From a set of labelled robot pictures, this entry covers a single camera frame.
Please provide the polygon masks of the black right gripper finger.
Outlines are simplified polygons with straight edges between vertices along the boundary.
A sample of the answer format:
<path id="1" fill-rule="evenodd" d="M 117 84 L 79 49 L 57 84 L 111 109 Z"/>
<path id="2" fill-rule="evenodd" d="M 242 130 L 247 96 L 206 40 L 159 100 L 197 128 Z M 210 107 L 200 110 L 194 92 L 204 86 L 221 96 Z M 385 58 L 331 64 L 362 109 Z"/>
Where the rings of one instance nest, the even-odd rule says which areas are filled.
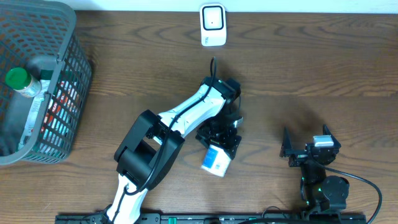
<path id="1" fill-rule="evenodd" d="M 331 131 L 329 130 L 326 124 L 323 125 L 323 135 L 328 135 L 328 136 L 332 135 Z"/>
<path id="2" fill-rule="evenodd" d="M 290 140 L 289 131 L 285 127 L 284 128 L 284 133 L 283 133 L 282 146 L 281 146 L 281 149 L 280 149 L 279 156 L 280 157 L 289 157 L 292 154 L 293 154 L 293 147 L 292 147 L 292 143 L 291 143 L 291 140 Z"/>

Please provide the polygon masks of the white blue labelled jar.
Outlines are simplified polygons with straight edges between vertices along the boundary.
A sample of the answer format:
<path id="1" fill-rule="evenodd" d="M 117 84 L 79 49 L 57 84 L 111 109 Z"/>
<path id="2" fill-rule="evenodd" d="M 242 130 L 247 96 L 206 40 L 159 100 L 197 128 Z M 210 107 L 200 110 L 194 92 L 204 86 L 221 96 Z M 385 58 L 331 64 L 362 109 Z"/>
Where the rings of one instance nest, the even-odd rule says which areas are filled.
<path id="1" fill-rule="evenodd" d="M 222 148 L 210 145 L 201 168 L 218 177 L 224 177 L 230 162 L 231 158 Z"/>

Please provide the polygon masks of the green lid white jar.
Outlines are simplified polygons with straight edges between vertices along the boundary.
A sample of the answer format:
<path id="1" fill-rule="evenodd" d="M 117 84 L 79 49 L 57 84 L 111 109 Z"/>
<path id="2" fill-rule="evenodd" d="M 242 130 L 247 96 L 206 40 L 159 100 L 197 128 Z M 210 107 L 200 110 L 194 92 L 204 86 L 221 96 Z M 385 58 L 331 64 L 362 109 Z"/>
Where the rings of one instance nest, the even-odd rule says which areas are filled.
<path id="1" fill-rule="evenodd" d="M 42 89 L 41 83 L 22 67 L 9 70 L 5 77 L 6 85 L 27 98 L 38 95 Z"/>

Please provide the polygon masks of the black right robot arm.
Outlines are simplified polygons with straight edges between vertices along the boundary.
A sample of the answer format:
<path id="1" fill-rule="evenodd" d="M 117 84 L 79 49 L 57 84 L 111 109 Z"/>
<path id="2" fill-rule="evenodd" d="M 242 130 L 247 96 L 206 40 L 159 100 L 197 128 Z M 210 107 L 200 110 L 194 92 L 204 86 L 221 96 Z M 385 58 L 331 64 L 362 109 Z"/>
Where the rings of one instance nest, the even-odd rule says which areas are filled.
<path id="1" fill-rule="evenodd" d="M 307 202 L 302 216 L 309 220 L 316 215 L 339 215 L 346 208 L 349 182 L 344 177 L 327 175 L 326 167 L 336 159 L 341 144 L 323 125 L 323 134 L 313 137 L 304 149 L 294 149 L 288 129 L 284 129 L 280 157 L 289 159 L 289 167 L 302 173 L 300 193 Z"/>

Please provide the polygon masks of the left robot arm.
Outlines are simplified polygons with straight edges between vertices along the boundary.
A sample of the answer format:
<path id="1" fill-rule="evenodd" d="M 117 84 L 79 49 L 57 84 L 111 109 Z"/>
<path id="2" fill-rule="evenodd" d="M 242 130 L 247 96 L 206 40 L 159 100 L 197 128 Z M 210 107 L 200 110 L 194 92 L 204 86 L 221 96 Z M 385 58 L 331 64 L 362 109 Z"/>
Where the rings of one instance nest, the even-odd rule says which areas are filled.
<path id="1" fill-rule="evenodd" d="M 171 110 L 142 112 L 114 154 L 119 183 L 103 223 L 139 219 L 144 197 L 168 174 L 192 131 L 207 149 L 202 169 L 223 177 L 241 141 L 238 126 L 243 117 L 233 109 L 240 94 L 236 80 L 206 77 L 193 96 Z"/>

